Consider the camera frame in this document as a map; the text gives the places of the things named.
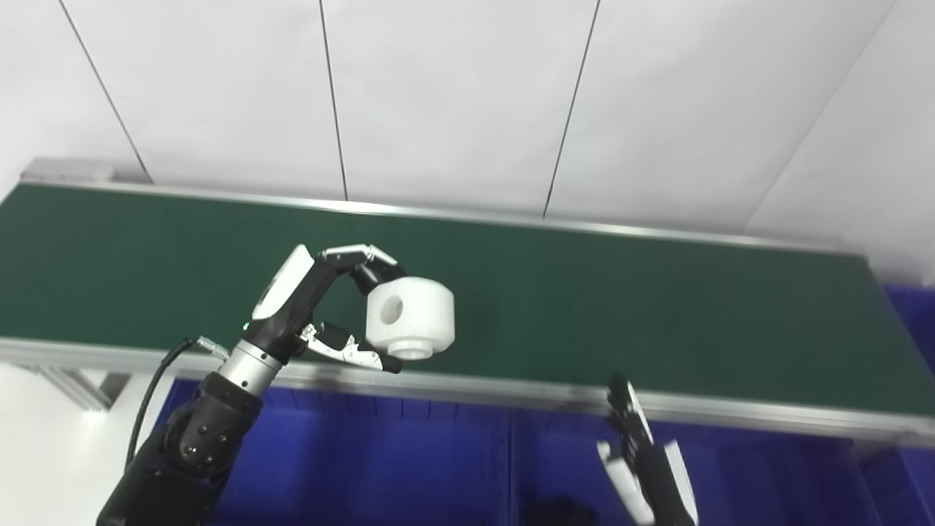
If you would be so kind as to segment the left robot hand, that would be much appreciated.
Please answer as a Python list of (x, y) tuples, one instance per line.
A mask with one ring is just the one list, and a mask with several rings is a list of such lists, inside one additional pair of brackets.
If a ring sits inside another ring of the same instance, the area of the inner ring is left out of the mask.
[(350, 276), (367, 296), (407, 273), (394, 257), (372, 244), (333, 247), (318, 254), (298, 244), (255, 305), (244, 342), (281, 364), (313, 351), (336, 362), (400, 373), (401, 359), (367, 338), (358, 342), (341, 327), (313, 322), (314, 310), (341, 275)]

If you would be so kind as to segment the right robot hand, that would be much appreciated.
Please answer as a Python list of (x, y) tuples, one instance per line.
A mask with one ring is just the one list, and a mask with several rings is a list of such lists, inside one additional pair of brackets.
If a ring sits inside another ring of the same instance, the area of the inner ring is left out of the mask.
[(634, 387), (621, 374), (608, 383), (607, 422), (618, 446), (598, 441), (600, 460), (622, 505), (636, 525), (698, 525), (698, 507), (677, 441), (658, 443)]

